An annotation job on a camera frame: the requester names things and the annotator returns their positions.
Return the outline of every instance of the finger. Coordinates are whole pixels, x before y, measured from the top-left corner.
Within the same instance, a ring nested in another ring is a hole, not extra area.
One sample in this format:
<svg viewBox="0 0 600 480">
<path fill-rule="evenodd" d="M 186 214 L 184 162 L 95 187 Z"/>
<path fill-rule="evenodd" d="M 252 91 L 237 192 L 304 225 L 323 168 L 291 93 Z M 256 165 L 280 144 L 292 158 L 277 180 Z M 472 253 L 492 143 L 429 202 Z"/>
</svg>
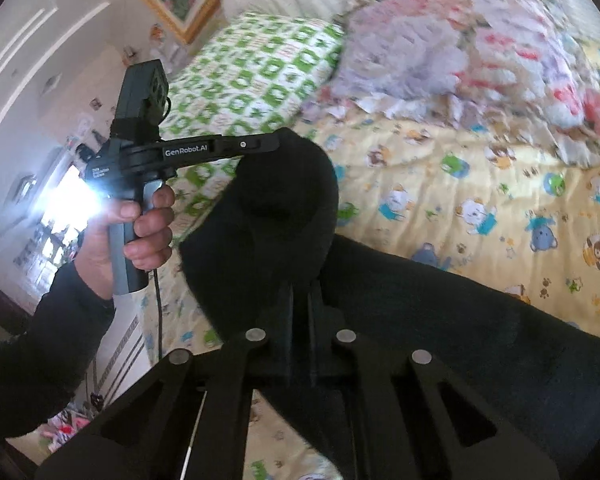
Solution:
<svg viewBox="0 0 600 480">
<path fill-rule="evenodd" d="M 123 252 L 129 260 L 144 260 L 168 247 L 172 239 L 173 233 L 166 227 L 162 231 L 129 242 Z"/>
<path fill-rule="evenodd" d="M 132 260 L 134 267 L 140 270 L 154 270 L 163 266 L 169 258 L 173 250 L 170 247 L 165 247 L 163 250 L 152 254 L 142 260 Z"/>
<path fill-rule="evenodd" d="M 101 204 L 99 213 L 89 220 L 91 228 L 104 229 L 110 224 L 133 222 L 142 213 L 140 205 L 131 200 L 107 198 Z"/>
<path fill-rule="evenodd" d="M 163 207 L 171 207 L 176 202 L 176 194 L 173 192 L 171 187 L 164 184 L 158 188 L 154 195 L 151 197 L 151 202 L 154 204 L 156 209 Z"/>
<path fill-rule="evenodd" d="M 136 220 L 134 230 L 139 237 L 152 235 L 168 227 L 174 218 L 175 215 L 170 208 L 151 209 Z"/>
</svg>

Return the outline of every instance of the black sleeve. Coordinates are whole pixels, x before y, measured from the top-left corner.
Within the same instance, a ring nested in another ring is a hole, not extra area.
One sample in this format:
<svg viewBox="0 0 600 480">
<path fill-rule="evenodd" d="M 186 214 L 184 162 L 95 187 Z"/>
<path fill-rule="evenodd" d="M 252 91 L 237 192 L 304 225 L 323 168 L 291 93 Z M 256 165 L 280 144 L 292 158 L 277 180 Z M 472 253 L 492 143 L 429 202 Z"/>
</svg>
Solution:
<svg viewBox="0 0 600 480">
<path fill-rule="evenodd" d="M 27 333 L 0 343 L 0 437 L 26 434 L 62 410 L 114 317 L 74 264 L 58 270 Z"/>
</svg>

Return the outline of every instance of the silver screw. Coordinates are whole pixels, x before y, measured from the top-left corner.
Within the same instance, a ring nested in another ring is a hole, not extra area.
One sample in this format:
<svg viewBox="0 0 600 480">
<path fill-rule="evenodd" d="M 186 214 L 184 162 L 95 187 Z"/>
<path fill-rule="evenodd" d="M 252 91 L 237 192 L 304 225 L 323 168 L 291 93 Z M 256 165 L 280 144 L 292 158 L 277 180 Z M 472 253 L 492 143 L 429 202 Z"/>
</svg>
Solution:
<svg viewBox="0 0 600 480">
<path fill-rule="evenodd" d="M 426 350 L 416 350 L 413 354 L 411 354 L 411 359 L 413 359 L 414 363 L 419 365 L 428 365 L 433 357 Z"/>
<path fill-rule="evenodd" d="M 178 348 L 169 354 L 169 362 L 172 365 L 183 365 L 189 360 L 190 354 L 183 348 Z"/>
<path fill-rule="evenodd" d="M 336 334 L 336 339 L 341 343 L 353 343 L 356 340 L 356 333 L 353 330 L 340 330 Z"/>
<path fill-rule="evenodd" d="M 250 328 L 245 333 L 247 340 L 253 342 L 262 341 L 266 336 L 267 333 L 261 328 Z"/>
</svg>

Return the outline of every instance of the black pants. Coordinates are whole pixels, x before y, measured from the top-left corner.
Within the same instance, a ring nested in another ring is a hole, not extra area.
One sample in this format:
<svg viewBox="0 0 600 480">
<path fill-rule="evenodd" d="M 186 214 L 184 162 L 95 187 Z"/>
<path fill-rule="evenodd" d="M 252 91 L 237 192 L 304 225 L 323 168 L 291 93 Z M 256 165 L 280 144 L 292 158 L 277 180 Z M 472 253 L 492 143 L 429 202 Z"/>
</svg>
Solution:
<svg viewBox="0 0 600 480">
<path fill-rule="evenodd" d="M 284 159 L 283 148 L 276 157 Z M 302 155 L 300 148 L 311 153 Z M 294 168 L 285 180 L 285 168 L 303 156 L 320 159 L 304 144 L 294 145 L 282 165 L 245 158 L 209 218 L 180 246 L 187 282 L 219 335 L 227 339 L 254 326 L 278 290 L 280 269 L 297 276 L 299 260 L 303 269 L 318 261 L 324 303 L 341 309 L 353 330 L 388 346 L 435 354 L 545 450 L 562 478 L 573 478 L 600 439 L 600 339 L 461 276 L 334 237 L 332 224 L 314 221 L 330 199 L 313 203 L 302 196 L 306 186 L 329 185 L 315 176 L 317 163 L 308 165 L 308 174 Z M 280 178 L 271 178 L 272 171 Z M 269 200 L 271 186 L 279 188 Z M 285 203 L 283 188 L 293 190 L 292 201 Z M 298 203 L 313 204 L 316 215 L 293 220 Z M 301 246 L 293 244 L 296 238 L 304 240 Z M 307 252 L 314 256 L 304 261 Z M 264 394 L 352 478 L 344 407 L 336 394 L 298 388 Z"/>
</svg>

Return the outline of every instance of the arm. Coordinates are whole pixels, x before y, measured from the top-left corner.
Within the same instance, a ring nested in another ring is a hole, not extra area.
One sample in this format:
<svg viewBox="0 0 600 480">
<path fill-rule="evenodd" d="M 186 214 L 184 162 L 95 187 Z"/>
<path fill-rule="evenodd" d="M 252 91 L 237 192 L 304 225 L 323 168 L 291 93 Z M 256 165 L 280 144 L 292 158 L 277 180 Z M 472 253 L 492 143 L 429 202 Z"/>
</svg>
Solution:
<svg viewBox="0 0 600 480">
<path fill-rule="evenodd" d="M 142 237 L 125 247 L 139 269 L 161 266 L 171 249 L 173 191 L 154 194 L 156 209 L 138 218 L 134 203 L 111 202 L 90 221 L 74 263 L 58 270 L 26 334 L 0 343 L 0 437 L 19 436 L 62 410 L 80 385 L 114 317 L 108 225 L 135 223 Z"/>
</svg>

